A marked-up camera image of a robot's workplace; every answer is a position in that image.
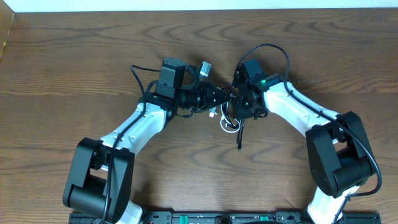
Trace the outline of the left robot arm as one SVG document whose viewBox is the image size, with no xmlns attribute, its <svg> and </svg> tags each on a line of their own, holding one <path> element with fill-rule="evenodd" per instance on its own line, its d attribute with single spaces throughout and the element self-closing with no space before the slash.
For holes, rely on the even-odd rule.
<svg viewBox="0 0 398 224">
<path fill-rule="evenodd" d="M 143 209 L 130 199 L 135 157 L 178 115 L 212 111 L 230 97 L 207 81 L 211 64 L 165 58 L 157 80 L 141 87 L 136 110 L 99 140 L 76 146 L 62 202 L 91 215 L 95 223 L 140 223 Z"/>
</svg>

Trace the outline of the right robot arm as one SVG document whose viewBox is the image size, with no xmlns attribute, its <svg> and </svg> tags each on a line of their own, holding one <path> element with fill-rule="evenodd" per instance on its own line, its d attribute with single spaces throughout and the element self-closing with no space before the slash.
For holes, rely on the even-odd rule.
<svg viewBox="0 0 398 224">
<path fill-rule="evenodd" d="M 232 100 L 238 120 L 274 113 L 301 133 L 307 144 L 311 175 L 317 185 L 307 207 L 312 223 L 334 223 L 348 196 L 376 173 L 373 152 L 360 117 L 328 110 L 298 92 L 279 74 L 268 76 L 255 59 L 240 63 Z"/>
</svg>

